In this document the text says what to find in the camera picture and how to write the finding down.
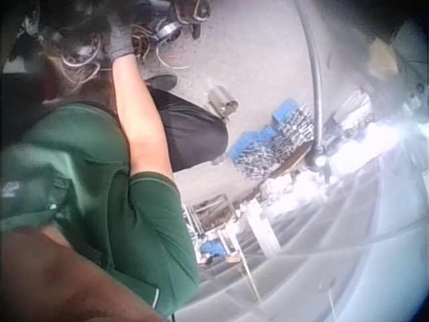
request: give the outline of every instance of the green shirt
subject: green shirt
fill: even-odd
[[[167,316],[198,287],[174,183],[129,177],[127,141],[107,113],[60,107],[1,156],[1,230],[55,225],[82,256]]]

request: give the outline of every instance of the hand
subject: hand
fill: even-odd
[[[123,23],[117,13],[110,14],[107,21],[110,25],[110,34],[106,39],[105,50],[111,62],[119,57],[134,54],[131,26]]]

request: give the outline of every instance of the concrete floor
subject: concrete floor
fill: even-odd
[[[327,70],[326,59],[332,40],[318,15],[309,16],[316,37],[322,67],[324,119],[356,88],[338,72]],[[202,25],[201,39],[194,41],[184,31],[175,43],[161,49],[161,55],[180,56],[170,64],[190,64],[186,70],[171,70],[147,57],[143,73],[177,74],[172,91],[197,105],[207,103],[215,85],[224,86],[239,102],[228,124],[229,147],[248,130],[261,129],[271,113],[288,97],[312,106],[312,79],[302,26],[292,0],[216,0],[212,16]],[[245,180],[227,161],[210,162],[175,175],[185,203],[197,203],[220,193],[232,201],[249,192],[257,183]]]

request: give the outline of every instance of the blue crate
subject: blue crate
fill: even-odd
[[[252,143],[268,143],[277,131],[270,125],[265,126],[261,131],[248,131],[241,135],[228,153],[228,157],[235,162],[246,148]]]
[[[297,102],[295,102],[293,99],[287,99],[286,102],[284,102],[273,112],[273,126],[279,127],[281,124],[285,123],[292,113],[299,108],[300,106]]]

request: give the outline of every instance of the metal bar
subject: metal bar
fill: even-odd
[[[227,203],[229,210],[231,211],[231,215],[233,217],[235,217],[235,209],[234,209],[232,203],[230,202],[230,200],[228,199],[228,197],[225,194],[223,194],[223,196],[225,198],[225,202]]]
[[[205,205],[205,206],[203,206],[201,208],[198,208],[197,210],[194,210],[194,211],[195,211],[195,213],[200,213],[201,211],[203,211],[205,209],[208,209],[208,208],[210,208],[210,207],[212,207],[214,205],[218,205],[221,202],[223,202],[223,200],[216,200],[215,202],[209,203],[209,204],[207,204],[207,205]]]
[[[239,243],[239,241],[237,239],[237,236],[230,229],[227,229],[227,233],[228,233],[228,236],[229,236],[229,239],[230,239],[232,245],[239,252],[241,261],[242,261],[242,263],[244,265],[244,269],[246,270],[247,276],[249,277],[249,281],[250,281],[250,284],[252,286],[253,292],[255,293],[255,296],[257,297],[257,300],[261,303],[262,302],[261,301],[261,297],[259,295],[259,292],[257,291],[255,281],[253,280],[253,277],[252,277],[252,274],[250,272],[249,266],[247,265],[246,257],[243,254],[243,250],[241,249],[241,246],[240,246],[240,243]]]
[[[185,216],[186,216],[187,220],[189,221],[190,226],[192,227],[192,230],[194,231],[194,233],[196,235],[195,224],[194,224],[191,216],[189,215],[189,211],[186,208],[186,205],[184,203],[182,203],[182,208],[183,208],[183,210],[185,212]]]
[[[314,146],[322,147],[322,77],[320,75],[319,56],[317,54],[316,42],[311,30],[310,20],[307,16],[307,9],[303,0],[294,0],[298,15],[300,16],[302,29],[306,38],[308,47],[308,57],[310,58],[311,75],[313,80],[313,99],[314,99]]]
[[[227,252],[228,256],[231,255],[231,251],[229,250],[229,247],[225,241],[225,237],[223,235],[223,232],[218,229],[217,231],[217,235],[219,236],[219,239],[221,240],[222,246],[224,247],[225,251]]]
[[[198,219],[198,216],[195,213],[194,207],[189,206],[188,211],[189,211],[189,215],[191,216],[191,218],[194,221],[194,224],[196,226],[196,230],[198,231],[199,234],[204,235],[204,230],[201,226],[201,223],[200,223],[200,220]]]

